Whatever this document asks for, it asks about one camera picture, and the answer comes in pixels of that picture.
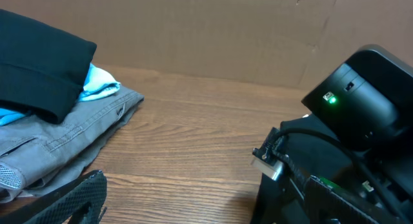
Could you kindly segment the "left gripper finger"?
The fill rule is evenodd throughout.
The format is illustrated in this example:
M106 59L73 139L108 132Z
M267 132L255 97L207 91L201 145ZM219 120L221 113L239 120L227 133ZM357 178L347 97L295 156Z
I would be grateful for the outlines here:
M1 217L1 224L99 224L106 196L107 179L93 170Z

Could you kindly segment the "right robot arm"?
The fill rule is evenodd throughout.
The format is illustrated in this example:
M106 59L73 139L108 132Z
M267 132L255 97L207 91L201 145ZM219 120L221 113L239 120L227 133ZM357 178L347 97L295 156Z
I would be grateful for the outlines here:
M412 67L377 45L352 54L264 148L253 223L411 223Z

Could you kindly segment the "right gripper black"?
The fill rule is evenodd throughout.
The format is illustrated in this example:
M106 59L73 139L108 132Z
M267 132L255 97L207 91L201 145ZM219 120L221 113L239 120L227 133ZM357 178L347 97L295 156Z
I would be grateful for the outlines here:
M412 223L412 218L409 217L412 209L403 210L406 202L397 200L397 194L404 194L412 201L412 196L403 184L412 178L398 171L378 168L383 176L380 181L353 152L340 143L330 145L351 160L350 170L357 174L355 179L343 178L348 183L346 187L314 175L306 177L286 155L288 148L284 145L277 147L277 162L284 165L287 183L292 187L295 198L299 200L311 223ZM350 192L356 188L367 190L362 181L368 182L372 188L370 192L382 203L381 208L359 194Z

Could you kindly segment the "black t-shirt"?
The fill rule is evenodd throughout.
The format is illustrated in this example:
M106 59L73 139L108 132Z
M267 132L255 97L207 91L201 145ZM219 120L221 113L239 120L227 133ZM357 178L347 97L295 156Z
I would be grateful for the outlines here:
M316 116L309 115L280 124L282 130L304 128L322 132L328 136L336 135ZM291 134L286 142L287 154L304 172L323 178L332 179L338 172L350 166L351 160L336 147L316 137L305 134ZM251 223L308 223L304 210L297 201L292 201L282 209L283 189L266 175L262 175L256 205Z

